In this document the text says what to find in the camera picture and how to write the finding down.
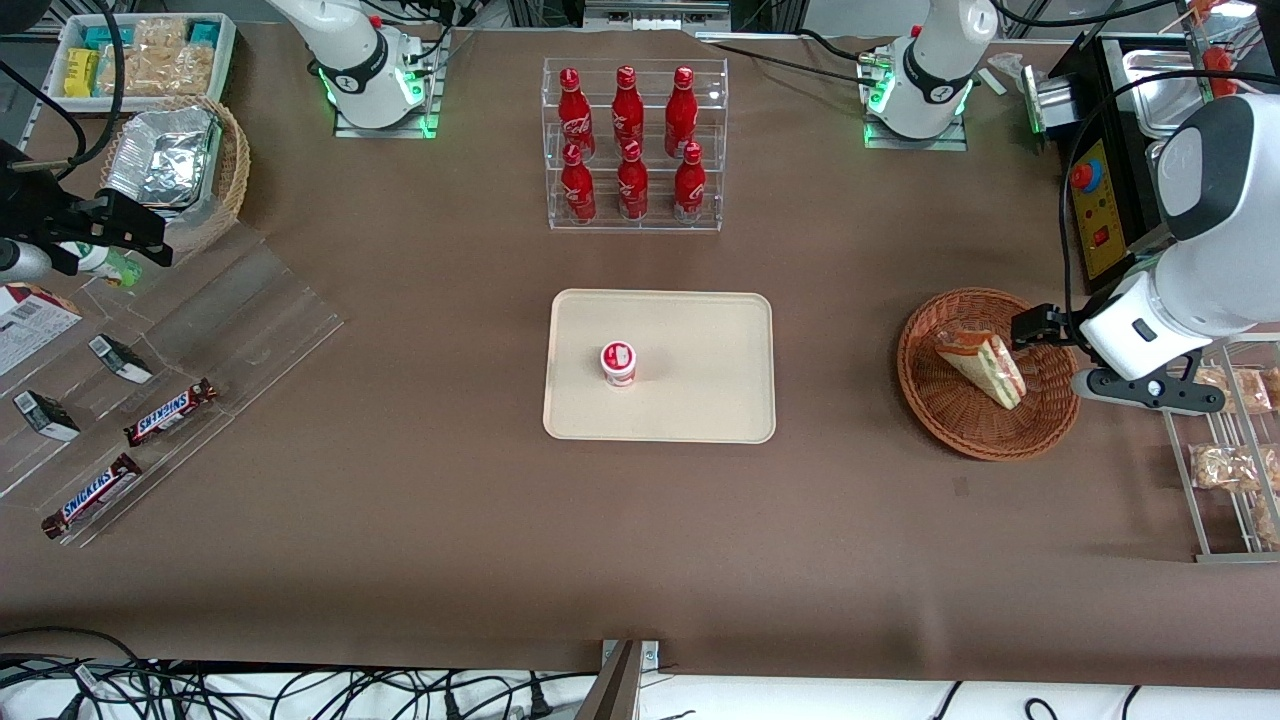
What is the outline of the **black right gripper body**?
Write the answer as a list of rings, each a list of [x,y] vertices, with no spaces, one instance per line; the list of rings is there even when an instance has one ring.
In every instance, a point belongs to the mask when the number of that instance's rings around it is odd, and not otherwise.
[[[1,274],[76,275],[79,255],[64,249],[61,214],[65,192],[46,170],[18,172],[12,168],[28,158],[1,141]]]

